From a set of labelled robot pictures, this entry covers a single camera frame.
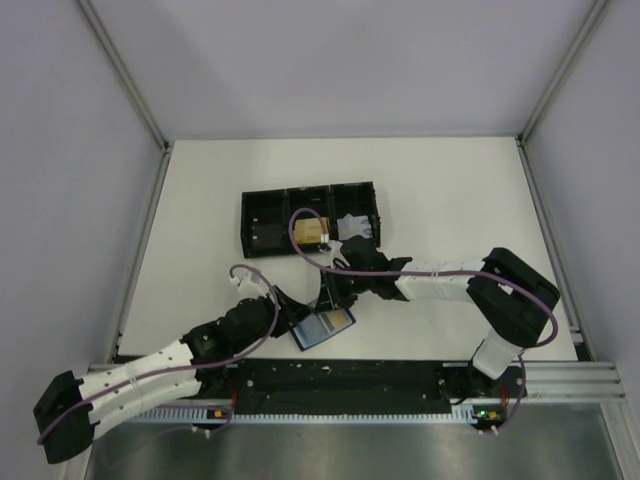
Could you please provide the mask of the blue leather card holder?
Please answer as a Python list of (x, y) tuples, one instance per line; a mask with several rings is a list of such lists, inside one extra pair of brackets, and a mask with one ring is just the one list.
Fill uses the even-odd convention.
[[(315, 307), (315, 301), (307, 304), (309, 304), (313, 308)], [(340, 334), (342, 331), (356, 324), (356, 319), (350, 312), (350, 315), (352, 316), (354, 323), (348, 328), (345, 328), (339, 332), (335, 332), (334, 334), (328, 334), (321, 320), (319, 319), (319, 315), (321, 313), (313, 313), (310, 317), (308, 317), (307, 319), (299, 323), (295, 328), (293, 328), (290, 331), (291, 337), (296, 343), (296, 345), (298, 346), (300, 351), (306, 351), (311, 348), (314, 348), (324, 343), (325, 341), (330, 340), (331, 338)]]

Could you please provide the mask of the gold credit card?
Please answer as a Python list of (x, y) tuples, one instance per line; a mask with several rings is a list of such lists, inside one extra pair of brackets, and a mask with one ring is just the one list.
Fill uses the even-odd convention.
[(319, 315), (323, 326), (328, 334), (334, 334), (345, 328), (348, 328), (354, 323), (350, 312), (347, 310), (334, 310), (330, 312), (324, 312)]

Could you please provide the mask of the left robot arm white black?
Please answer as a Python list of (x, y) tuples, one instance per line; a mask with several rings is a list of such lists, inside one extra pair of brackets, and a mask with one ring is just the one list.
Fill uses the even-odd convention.
[(282, 290), (246, 298), (158, 351), (97, 374), (55, 376), (36, 403), (37, 440), (50, 464), (84, 452), (124, 421), (181, 397), (216, 396), (226, 387), (224, 367), (259, 342), (277, 338), (312, 313)]

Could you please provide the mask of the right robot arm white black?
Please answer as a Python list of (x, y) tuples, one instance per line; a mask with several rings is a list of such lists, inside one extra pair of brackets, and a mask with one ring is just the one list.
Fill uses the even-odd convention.
[(471, 358), (466, 380), (476, 394), (498, 389), (503, 373), (524, 351), (551, 343), (558, 334), (552, 318), (558, 288), (511, 250), (495, 247), (479, 261), (419, 263), (411, 257), (388, 258), (373, 240), (353, 236), (326, 239), (330, 255), (323, 278), (334, 305), (348, 307), (370, 292), (384, 300), (443, 300), (475, 305), (490, 325)]

